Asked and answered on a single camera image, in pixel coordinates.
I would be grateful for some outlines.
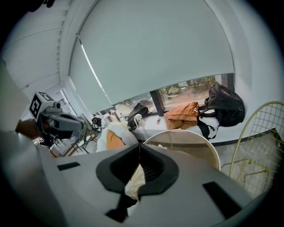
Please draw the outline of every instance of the pillow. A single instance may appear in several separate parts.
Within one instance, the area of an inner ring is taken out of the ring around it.
[[[101,138],[98,139],[97,142],[97,151],[96,152],[101,152],[101,151],[106,151],[107,150],[107,143],[102,140]]]
[[[106,148],[112,150],[123,146],[123,141],[113,131],[108,130],[106,134]]]
[[[130,131],[124,131],[121,137],[121,140],[125,145],[129,144],[137,144],[138,140],[136,139],[135,135],[133,135]]]

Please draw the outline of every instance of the cloth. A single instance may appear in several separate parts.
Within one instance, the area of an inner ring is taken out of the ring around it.
[[[101,152],[107,150],[107,131],[114,132],[125,145],[138,143],[136,137],[128,130],[127,126],[120,122],[111,122],[102,130],[101,137],[97,142],[97,151]]]
[[[112,150],[123,146],[122,140],[113,131],[108,130],[106,134],[106,148]]]
[[[125,195],[134,200],[138,200],[138,189],[146,184],[145,174],[142,166],[139,164],[131,180],[125,186]]]
[[[167,129],[187,129],[197,125],[198,102],[178,106],[164,114]]]

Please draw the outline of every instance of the floor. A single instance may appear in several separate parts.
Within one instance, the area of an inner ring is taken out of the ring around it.
[[[218,146],[221,171],[229,176],[236,144]],[[243,186],[253,198],[269,189],[283,157],[280,143],[270,133],[241,142],[230,177]]]

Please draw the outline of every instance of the yellow wire frame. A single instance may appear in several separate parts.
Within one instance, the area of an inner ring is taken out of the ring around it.
[[[259,107],[252,115],[251,117],[248,119],[247,123],[245,124],[245,127],[243,129],[243,131],[241,132],[241,135],[240,135],[240,138],[238,140],[238,143],[237,143],[237,146],[236,146],[236,149],[235,149],[235,152],[234,152],[234,155],[233,155],[233,159],[232,159],[232,162],[231,162],[231,167],[230,167],[230,171],[229,171],[229,177],[232,178],[232,171],[233,171],[233,164],[234,164],[234,161],[235,161],[235,157],[236,157],[236,154],[237,154],[237,149],[239,148],[239,145],[240,145],[240,142],[241,142],[241,139],[248,127],[248,125],[250,124],[250,121],[253,119],[253,117],[258,113],[258,111],[260,111],[262,108],[264,108],[265,106],[268,106],[268,105],[271,105],[271,104],[279,104],[279,105],[282,105],[284,106],[284,103],[283,102],[279,102],[279,101],[271,101],[271,102],[267,102],[265,104],[263,104],[261,107]]]
[[[245,174],[245,175],[244,175],[244,188],[245,188],[245,177],[246,177],[246,176],[254,175],[254,174],[259,174],[259,173],[262,173],[262,172],[265,172],[265,173],[266,173],[266,180],[265,180],[265,183],[264,183],[264,187],[263,187],[263,189],[262,189],[262,193],[265,192],[265,187],[266,187],[266,185],[267,185],[267,182],[268,182],[268,175],[269,175],[269,170],[267,170],[267,169],[262,170],[262,171],[259,171],[259,172],[253,172],[253,173]]]

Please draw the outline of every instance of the orange cushion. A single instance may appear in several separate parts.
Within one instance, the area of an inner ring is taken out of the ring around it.
[[[106,148],[111,150],[123,146],[123,141],[113,131],[108,130],[106,134]]]

